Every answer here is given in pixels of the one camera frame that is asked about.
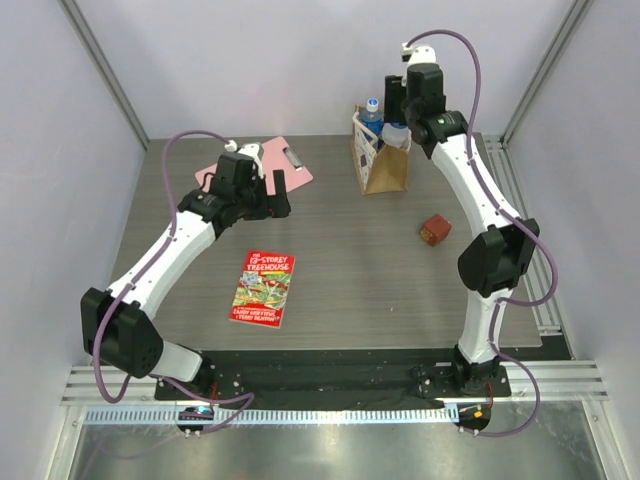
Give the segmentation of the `Pocari Sweat plastic bottle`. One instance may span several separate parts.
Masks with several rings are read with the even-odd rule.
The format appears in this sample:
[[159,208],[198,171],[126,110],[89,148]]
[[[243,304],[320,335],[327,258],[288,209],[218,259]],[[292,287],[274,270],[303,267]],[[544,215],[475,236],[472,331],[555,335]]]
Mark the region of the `Pocari Sweat plastic bottle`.
[[383,145],[382,130],[384,117],[380,110],[380,102],[376,98],[369,98],[365,107],[359,115],[360,122],[377,137],[375,148],[380,149]]

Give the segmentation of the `small water bottle blue cap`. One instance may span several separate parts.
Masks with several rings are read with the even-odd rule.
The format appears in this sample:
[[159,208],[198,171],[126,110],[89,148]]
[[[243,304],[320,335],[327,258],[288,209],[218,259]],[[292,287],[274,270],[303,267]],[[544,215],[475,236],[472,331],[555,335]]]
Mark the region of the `small water bottle blue cap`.
[[411,132],[407,125],[400,123],[385,123],[381,138],[386,145],[401,150],[409,150],[411,146]]

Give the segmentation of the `burlap canvas tote bag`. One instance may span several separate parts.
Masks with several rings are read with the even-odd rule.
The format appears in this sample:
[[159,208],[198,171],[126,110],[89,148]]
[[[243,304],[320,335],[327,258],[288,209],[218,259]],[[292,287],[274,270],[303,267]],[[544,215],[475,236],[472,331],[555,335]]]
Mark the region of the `burlap canvas tote bag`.
[[351,154],[362,195],[406,192],[409,183],[410,149],[384,144],[360,121],[364,107],[355,105],[352,115]]

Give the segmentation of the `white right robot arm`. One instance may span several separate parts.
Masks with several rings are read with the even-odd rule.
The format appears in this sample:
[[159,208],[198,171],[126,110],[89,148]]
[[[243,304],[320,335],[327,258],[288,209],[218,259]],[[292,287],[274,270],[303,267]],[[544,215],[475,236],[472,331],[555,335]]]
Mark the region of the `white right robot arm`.
[[457,261],[468,294],[466,317],[449,380],[463,394],[481,395],[499,375],[501,305],[528,270],[539,226],[504,198],[479,157],[464,115],[447,109],[437,64],[416,63],[403,76],[386,77],[385,115],[408,127],[449,182],[469,223],[472,241]]

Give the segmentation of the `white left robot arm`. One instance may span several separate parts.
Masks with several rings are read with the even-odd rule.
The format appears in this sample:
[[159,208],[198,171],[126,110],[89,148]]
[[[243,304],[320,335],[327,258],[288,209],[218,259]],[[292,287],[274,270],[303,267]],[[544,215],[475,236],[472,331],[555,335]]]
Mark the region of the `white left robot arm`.
[[161,303],[189,265],[237,221],[285,218],[290,212],[284,170],[265,174],[243,151],[222,154],[207,188],[183,197],[145,255],[108,288],[83,295],[83,342],[94,363],[135,378],[204,379],[209,369],[204,356],[156,330]]

